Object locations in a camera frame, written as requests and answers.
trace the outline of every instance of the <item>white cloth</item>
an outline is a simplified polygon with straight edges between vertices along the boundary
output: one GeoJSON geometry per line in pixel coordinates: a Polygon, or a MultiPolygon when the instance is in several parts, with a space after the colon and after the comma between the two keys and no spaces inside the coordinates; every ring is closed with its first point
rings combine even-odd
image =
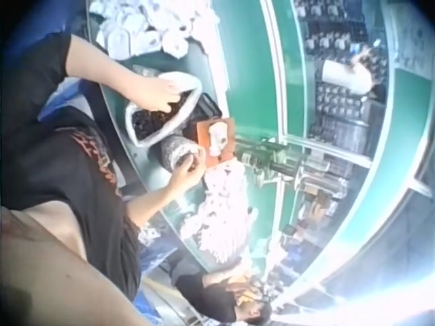
{"type": "Polygon", "coordinates": [[[370,71],[360,63],[350,68],[343,63],[325,60],[321,78],[323,82],[346,87],[361,96],[370,92],[373,86],[370,71]]]}

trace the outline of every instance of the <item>skin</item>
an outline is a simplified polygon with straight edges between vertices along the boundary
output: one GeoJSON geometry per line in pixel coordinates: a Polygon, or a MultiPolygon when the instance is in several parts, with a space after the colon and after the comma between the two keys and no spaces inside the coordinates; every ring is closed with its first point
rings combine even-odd
{"type": "Polygon", "coordinates": [[[25,306],[25,325],[151,325],[115,285],[25,213],[1,207],[1,231],[2,304],[21,294],[26,304],[15,316],[25,306]]]}

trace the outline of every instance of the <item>hand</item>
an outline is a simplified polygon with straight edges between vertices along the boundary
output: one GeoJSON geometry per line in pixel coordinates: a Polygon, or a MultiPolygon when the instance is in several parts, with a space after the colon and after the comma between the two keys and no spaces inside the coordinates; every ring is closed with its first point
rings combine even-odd
{"type": "Polygon", "coordinates": [[[125,97],[138,107],[148,111],[171,112],[169,103],[179,102],[177,88],[168,80],[136,75],[126,86],[125,97]]]}
{"type": "Polygon", "coordinates": [[[368,56],[369,54],[370,54],[370,51],[371,51],[372,49],[371,48],[369,48],[368,46],[362,46],[362,49],[361,49],[361,52],[360,52],[360,56],[361,57],[365,57],[365,56],[368,56]]]}
{"type": "Polygon", "coordinates": [[[168,189],[172,196],[180,196],[197,185],[205,173],[205,150],[201,149],[197,155],[189,155],[183,164],[173,171],[168,189]]]}

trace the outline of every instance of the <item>graphic print on shirt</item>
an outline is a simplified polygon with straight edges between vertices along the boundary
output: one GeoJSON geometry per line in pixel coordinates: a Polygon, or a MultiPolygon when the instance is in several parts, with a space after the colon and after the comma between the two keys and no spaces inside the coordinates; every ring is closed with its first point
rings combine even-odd
{"type": "Polygon", "coordinates": [[[87,135],[85,132],[75,129],[71,137],[76,141],[90,158],[97,161],[99,170],[104,178],[115,188],[115,194],[121,196],[116,183],[116,175],[112,169],[111,161],[100,137],[87,135]]]}

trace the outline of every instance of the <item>metal pole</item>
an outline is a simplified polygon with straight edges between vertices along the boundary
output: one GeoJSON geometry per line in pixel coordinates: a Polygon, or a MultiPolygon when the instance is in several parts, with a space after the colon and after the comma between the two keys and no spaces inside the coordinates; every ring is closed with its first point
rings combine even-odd
{"type": "Polygon", "coordinates": [[[409,188],[428,198],[432,198],[433,196],[432,190],[429,188],[429,186],[421,182],[420,180],[417,180],[416,178],[411,179],[411,182],[409,183],[409,188]]]}
{"type": "Polygon", "coordinates": [[[372,166],[372,160],[368,156],[356,154],[331,144],[321,143],[313,139],[294,136],[293,134],[285,135],[284,139],[289,144],[306,147],[316,151],[321,151],[325,154],[334,156],[336,158],[341,158],[342,160],[346,160],[363,168],[370,168],[372,166]]]}

